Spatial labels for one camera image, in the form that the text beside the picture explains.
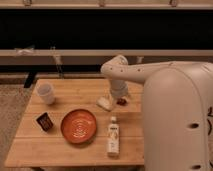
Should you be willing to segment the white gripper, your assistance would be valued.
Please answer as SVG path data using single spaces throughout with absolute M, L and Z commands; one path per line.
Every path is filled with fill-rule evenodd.
M 100 97 L 96 104 L 106 111 L 112 111 L 115 107 L 115 99 L 128 94 L 128 86 L 123 80 L 110 80 L 110 93 L 107 97 Z

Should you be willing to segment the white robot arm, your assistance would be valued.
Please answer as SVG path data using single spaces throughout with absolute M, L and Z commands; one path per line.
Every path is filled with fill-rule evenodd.
M 213 114 L 213 63 L 168 61 L 130 65 L 118 55 L 101 66 L 115 100 L 141 95 L 145 171 L 210 171 L 207 118 Z

